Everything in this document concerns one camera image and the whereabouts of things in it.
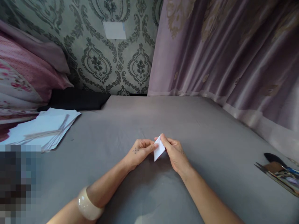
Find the bangle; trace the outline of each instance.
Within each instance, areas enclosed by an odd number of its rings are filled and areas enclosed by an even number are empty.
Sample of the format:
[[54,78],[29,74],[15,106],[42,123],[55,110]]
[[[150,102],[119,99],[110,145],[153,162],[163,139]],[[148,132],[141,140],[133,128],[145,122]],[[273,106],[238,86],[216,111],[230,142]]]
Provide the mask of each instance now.
[[104,212],[104,208],[96,207],[88,198],[87,187],[83,188],[78,195],[78,208],[80,213],[88,220],[98,219]]

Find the black cloth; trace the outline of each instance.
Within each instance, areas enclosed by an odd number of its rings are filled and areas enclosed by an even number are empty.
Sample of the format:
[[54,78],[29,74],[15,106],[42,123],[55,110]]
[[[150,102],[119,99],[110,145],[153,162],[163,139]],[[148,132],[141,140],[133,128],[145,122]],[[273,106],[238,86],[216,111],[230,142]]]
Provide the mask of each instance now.
[[64,110],[99,110],[109,97],[110,94],[89,92],[73,87],[64,90],[53,89],[48,105],[38,108],[37,111],[47,111],[50,107]]

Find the bed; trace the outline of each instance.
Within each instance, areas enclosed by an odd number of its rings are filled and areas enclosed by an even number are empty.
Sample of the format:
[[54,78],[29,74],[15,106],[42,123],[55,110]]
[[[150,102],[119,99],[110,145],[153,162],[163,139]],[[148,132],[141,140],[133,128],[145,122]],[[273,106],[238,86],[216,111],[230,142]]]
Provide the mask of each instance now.
[[[245,223],[299,223],[299,199],[254,166],[267,163],[265,152],[291,165],[288,159],[213,101],[177,96],[111,96],[102,110],[82,111],[58,148],[41,155],[32,223],[50,220],[137,138],[161,133],[181,141],[192,165]],[[149,156],[129,173],[98,223],[203,223],[167,157]]]

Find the green patterned wallpaper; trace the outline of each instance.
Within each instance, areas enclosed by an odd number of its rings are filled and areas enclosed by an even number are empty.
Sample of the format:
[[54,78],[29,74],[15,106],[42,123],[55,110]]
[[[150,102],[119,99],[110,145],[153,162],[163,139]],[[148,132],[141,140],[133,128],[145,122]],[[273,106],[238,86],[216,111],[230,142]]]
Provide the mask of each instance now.
[[[0,0],[0,19],[58,44],[75,87],[147,93],[162,1]],[[106,39],[102,21],[123,22],[127,39]]]

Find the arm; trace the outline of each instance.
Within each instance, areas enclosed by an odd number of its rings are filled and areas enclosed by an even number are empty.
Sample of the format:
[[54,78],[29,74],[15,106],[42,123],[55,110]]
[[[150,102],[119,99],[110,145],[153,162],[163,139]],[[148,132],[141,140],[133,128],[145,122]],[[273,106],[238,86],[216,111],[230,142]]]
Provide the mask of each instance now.
[[[103,208],[111,199],[121,182],[130,171],[136,168],[156,147],[149,139],[138,139],[128,154],[104,176],[87,188],[89,200],[98,208]],[[77,198],[64,206],[48,224],[94,224],[81,215]]]
[[191,166],[180,142],[166,138],[164,134],[161,134],[161,141],[168,152],[172,167],[182,178],[204,222],[243,223]]

